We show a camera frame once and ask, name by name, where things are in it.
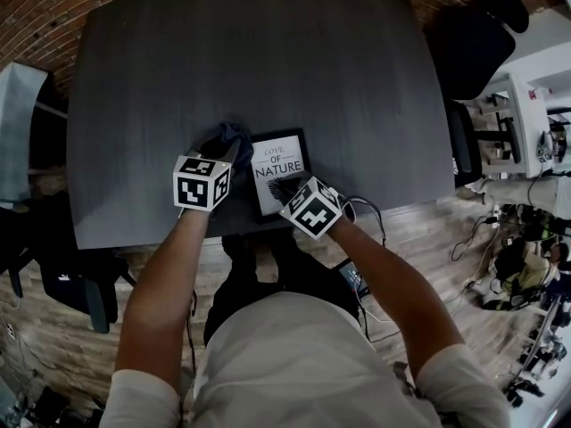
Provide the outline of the black high-back office chair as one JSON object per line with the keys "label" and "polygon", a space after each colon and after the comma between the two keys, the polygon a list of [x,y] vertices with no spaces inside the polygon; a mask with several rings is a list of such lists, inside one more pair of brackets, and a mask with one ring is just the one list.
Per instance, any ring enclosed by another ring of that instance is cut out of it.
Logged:
{"label": "black high-back office chair", "polygon": [[463,102],[484,91],[515,51],[512,34],[522,34],[528,26],[529,14],[521,0],[475,0],[440,10],[427,29],[443,95],[457,187],[482,176],[478,138]]}

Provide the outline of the person's black trouser legs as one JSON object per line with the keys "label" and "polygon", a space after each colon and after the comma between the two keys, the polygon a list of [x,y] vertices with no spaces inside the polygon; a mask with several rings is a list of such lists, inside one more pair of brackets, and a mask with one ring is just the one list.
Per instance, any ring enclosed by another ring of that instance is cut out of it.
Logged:
{"label": "person's black trouser legs", "polygon": [[214,294],[204,326],[205,343],[239,309],[273,294],[309,295],[359,317],[359,304],[347,280],[303,251],[291,229],[227,235],[221,243],[231,269]]}

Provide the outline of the pale grey side table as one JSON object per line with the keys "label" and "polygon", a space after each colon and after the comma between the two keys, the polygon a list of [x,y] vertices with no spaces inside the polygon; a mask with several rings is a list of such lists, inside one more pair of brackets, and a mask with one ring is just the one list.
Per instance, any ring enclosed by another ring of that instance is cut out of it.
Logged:
{"label": "pale grey side table", "polygon": [[0,70],[0,206],[29,198],[32,115],[47,73],[17,62]]}

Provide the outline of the dark wooden table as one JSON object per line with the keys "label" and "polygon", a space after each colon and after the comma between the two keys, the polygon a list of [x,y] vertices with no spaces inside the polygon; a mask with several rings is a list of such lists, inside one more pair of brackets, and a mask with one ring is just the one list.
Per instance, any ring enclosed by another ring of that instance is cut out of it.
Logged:
{"label": "dark wooden table", "polygon": [[382,210],[454,191],[409,0],[117,0],[89,14],[70,92],[78,246],[161,242],[177,157],[232,118],[255,135],[301,129],[312,172]]}

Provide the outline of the white side table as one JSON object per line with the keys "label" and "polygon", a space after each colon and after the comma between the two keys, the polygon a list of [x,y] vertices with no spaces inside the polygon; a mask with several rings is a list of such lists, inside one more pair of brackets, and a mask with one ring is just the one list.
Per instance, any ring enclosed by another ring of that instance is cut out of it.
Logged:
{"label": "white side table", "polygon": [[538,144],[542,136],[545,136],[546,143],[551,143],[550,138],[547,137],[550,132],[550,123],[545,101],[542,97],[532,99],[529,95],[530,90],[526,82],[511,74],[506,74],[488,83],[483,92],[476,97],[478,102],[483,103],[485,99],[493,95],[504,93],[507,96],[506,107],[484,107],[482,111],[490,113],[509,111],[515,127],[516,146],[520,153],[520,161],[483,162],[485,175],[509,173],[530,178],[538,176],[541,171],[545,172],[553,168],[553,160],[541,162],[537,155]]}

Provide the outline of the person's left forearm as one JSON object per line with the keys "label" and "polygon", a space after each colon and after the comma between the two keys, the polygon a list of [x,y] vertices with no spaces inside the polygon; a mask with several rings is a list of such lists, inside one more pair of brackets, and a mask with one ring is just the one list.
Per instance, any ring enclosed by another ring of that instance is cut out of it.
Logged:
{"label": "person's left forearm", "polygon": [[206,211],[186,210],[148,260],[124,313],[117,370],[141,371],[178,386],[183,332],[209,218]]}

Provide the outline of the person's right forearm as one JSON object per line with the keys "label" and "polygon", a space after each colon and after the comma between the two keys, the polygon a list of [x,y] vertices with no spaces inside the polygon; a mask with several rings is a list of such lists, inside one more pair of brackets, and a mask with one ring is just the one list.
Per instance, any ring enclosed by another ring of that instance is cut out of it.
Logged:
{"label": "person's right forearm", "polygon": [[353,261],[383,311],[400,329],[416,377],[441,350],[464,342],[433,286],[409,263],[347,218],[327,234]]}

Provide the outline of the person's white shirt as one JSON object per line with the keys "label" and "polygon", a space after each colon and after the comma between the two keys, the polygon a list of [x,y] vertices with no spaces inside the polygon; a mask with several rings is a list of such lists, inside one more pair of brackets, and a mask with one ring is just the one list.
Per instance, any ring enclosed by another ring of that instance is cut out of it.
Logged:
{"label": "person's white shirt", "polygon": [[[508,402],[463,342],[407,389],[355,319],[309,295],[256,301],[211,337],[189,428],[509,428]],[[176,428],[178,392],[116,370],[101,428]]]}

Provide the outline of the blue wiping cloth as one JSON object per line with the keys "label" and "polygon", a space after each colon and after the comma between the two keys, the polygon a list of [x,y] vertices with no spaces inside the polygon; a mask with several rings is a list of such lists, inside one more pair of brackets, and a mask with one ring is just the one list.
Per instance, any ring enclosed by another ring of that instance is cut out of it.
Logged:
{"label": "blue wiping cloth", "polygon": [[214,157],[228,161],[231,148],[237,143],[237,148],[233,151],[235,155],[233,170],[236,174],[244,172],[251,164],[254,153],[248,129],[239,123],[223,120],[218,124],[217,130],[218,134],[214,138]]}

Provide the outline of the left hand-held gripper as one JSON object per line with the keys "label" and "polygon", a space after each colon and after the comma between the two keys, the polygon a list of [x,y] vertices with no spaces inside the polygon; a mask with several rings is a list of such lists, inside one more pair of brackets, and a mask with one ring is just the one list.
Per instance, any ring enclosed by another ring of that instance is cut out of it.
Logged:
{"label": "left hand-held gripper", "polygon": [[[173,170],[174,205],[201,211],[217,208],[228,196],[233,164],[241,159],[241,146],[242,141],[236,139],[226,153],[219,129],[211,129],[195,140],[193,157],[180,155]],[[225,160],[209,160],[224,155]]]}

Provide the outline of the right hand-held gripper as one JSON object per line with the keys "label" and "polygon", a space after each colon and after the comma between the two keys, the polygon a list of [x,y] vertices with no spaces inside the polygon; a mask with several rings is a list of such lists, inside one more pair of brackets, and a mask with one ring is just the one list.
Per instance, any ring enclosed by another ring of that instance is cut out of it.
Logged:
{"label": "right hand-held gripper", "polygon": [[276,197],[283,207],[279,215],[314,240],[325,234],[335,222],[346,217],[352,223],[356,214],[346,198],[334,187],[310,172],[296,172],[285,178]]}

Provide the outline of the black equipment pile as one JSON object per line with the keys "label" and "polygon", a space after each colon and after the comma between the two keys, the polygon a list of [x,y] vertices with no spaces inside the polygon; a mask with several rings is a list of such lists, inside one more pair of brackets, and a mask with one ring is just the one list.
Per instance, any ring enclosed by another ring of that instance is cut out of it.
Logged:
{"label": "black equipment pile", "polygon": [[508,223],[518,225],[520,234],[493,262],[493,277],[482,295],[484,310],[516,311],[539,300],[571,256],[571,245],[565,242],[571,239],[571,218],[519,206]]}

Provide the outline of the dark clutter pile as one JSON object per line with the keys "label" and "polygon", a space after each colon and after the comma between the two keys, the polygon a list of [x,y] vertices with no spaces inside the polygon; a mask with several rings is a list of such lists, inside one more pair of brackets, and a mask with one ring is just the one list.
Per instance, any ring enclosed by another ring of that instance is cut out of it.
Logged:
{"label": "dark clutter pile", "polygon": [[95,407],[85,415],[50,387],[45,387],[34,403],[20,390],[0,399],[0,428],[99,428],[104,404],[97,399],[93,401]]}

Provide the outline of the cluttered equipment rack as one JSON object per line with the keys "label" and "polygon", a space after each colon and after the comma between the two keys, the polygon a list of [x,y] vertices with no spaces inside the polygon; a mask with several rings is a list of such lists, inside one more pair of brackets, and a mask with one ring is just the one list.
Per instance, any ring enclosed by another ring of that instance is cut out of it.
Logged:
{"label": "cluttered equipment rack", "polygon": [[542,319],[526,337],[528,343],[517,359],[520,370],[503,390],[514,409],[523,405],[525,395],[539,399],[545,396],[539,382],[545,375],[552,379],[568,354],[559,333],[571,326],[571,300],[557,295],[548,297],[546,302],[550,303],[549,308],[540,313]]}

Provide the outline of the black framed nature picture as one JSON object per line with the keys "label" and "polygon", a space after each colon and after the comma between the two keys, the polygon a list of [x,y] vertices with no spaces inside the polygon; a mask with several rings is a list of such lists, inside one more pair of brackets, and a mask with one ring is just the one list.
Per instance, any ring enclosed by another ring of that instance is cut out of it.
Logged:
{"label": "black framed nature picture", "polygon": [[281,202],[269,190],[269,181],[310,170],[302,128],[290,128],[252,136],[253,156],[246,170],[254,217],[264,224],[280,219]]}

